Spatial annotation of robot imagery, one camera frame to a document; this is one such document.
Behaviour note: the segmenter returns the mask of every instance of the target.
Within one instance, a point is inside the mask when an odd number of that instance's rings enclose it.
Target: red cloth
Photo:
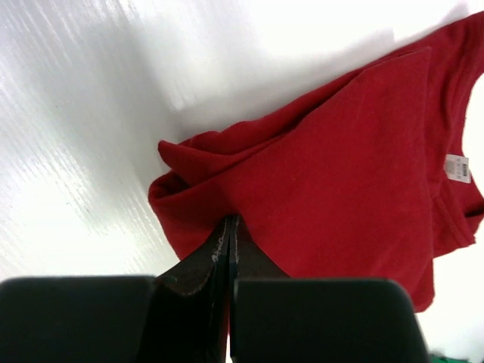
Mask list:
[[[341,76],[274,113],[182,142],[149,201],[183,259],[230,213],[293,277],[384,277],[417,311],[433,257],[474,242],[484,199],[449,181],[470,91],[484,72],[484,12]]]

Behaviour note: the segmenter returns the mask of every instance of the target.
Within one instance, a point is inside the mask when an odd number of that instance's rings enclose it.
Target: red fabric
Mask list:
[[[484,13],[341,76],[274,113],[182,142],[149,201],[183,259],[240,213],[293,277],[384,277],[417,311],[433,299],[433,257],[474,242],[475,184],[449,181],[465,111],[484,72]]]

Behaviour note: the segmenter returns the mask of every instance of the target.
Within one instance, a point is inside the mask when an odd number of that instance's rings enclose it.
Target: barcode label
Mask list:
[[[444,170],[447,178],[456,182],[470,183],[469,159],[458,155],[447,154]]]

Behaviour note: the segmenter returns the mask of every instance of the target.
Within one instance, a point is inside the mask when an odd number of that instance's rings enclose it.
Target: folded garment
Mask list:
[[[483,72],[481,12],[260,119],[161,141],[172,170],[150,204],[181,259],[239,213],[289,276],[391,278],[422,311],[433,257],[472,244],[484,216],[459,158]],[[448,154],[464,182],[446,175]]]

